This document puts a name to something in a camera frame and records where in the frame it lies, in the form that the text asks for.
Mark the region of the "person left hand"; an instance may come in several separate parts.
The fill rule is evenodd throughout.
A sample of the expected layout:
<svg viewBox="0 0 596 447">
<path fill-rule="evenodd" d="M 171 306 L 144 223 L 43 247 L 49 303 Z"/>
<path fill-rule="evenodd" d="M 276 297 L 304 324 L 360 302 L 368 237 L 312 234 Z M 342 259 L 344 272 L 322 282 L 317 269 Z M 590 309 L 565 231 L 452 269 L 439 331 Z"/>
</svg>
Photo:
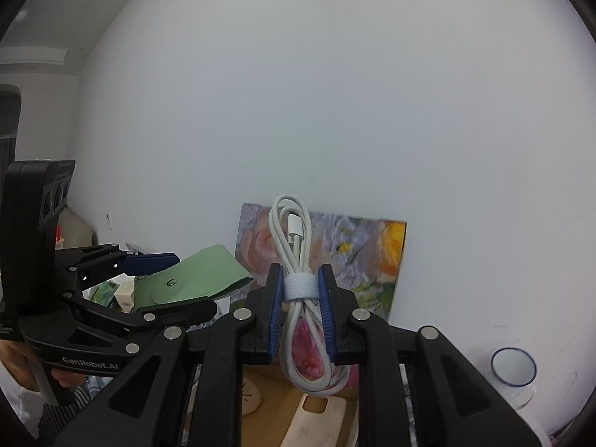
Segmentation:
<svg viewBox="0 0 596 447">
<path fill-rule="evenodd" d="M 0 344 L 1 362 L 8 370 L 16 383 L 27 390 L 39 391 L 37 380 L 34 377 L 31 365 L 35 358 L 30 348 L 19 342 L 2 340 Z M 51 375 L 62 387 L 82 386 L 85 383 L 84 374 L 72 373 L 64 370 L 53 369 Z"/>
</svg>

